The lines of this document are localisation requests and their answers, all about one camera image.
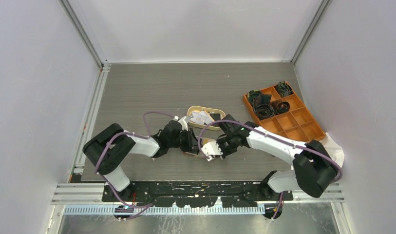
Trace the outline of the cream oval tray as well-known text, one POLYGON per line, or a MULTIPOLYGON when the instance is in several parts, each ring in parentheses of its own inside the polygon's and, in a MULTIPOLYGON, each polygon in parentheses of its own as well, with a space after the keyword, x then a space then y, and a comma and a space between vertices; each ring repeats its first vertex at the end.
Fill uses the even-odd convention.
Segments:
POLYGON ((222 110, 202 106, 189 107, 187 115, 190 117, 188 124, 192 127, 201 129, 226 116, 225 112, 222 110))

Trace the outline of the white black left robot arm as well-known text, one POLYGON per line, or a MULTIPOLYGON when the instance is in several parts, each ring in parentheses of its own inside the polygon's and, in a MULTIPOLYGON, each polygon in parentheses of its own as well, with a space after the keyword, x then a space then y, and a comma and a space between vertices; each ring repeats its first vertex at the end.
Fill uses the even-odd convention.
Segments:
POLYGON ((131 181, 120 166, 128 154, 158 158, 169 149, 179 148, 191 155, 199 154, 198 140, 184 121, 171 120, 152 136, 141 136, 124 130, 114 123, 90 139, 83 146, 83 154, 114 188, 114 195, 128 201, 133 195, 131 181))

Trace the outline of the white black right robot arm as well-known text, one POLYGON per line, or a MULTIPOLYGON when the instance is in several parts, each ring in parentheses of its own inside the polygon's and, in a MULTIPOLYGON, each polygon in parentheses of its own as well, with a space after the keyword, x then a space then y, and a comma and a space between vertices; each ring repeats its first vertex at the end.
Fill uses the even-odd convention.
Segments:
POLYGON ((340 176, 341 166, 317 140, 291 140, 253 122, 237 122, 231 115, 217 125, 224 134, 216 141, 216 156, 225 158, 237 152, 239 147, 247 147, 266 152, 292 166, 287 171, 271 171, 262 180, 262 194, 267 200, 274 200, 280 193, 292 190, 302 190, 319 198, 340 176))

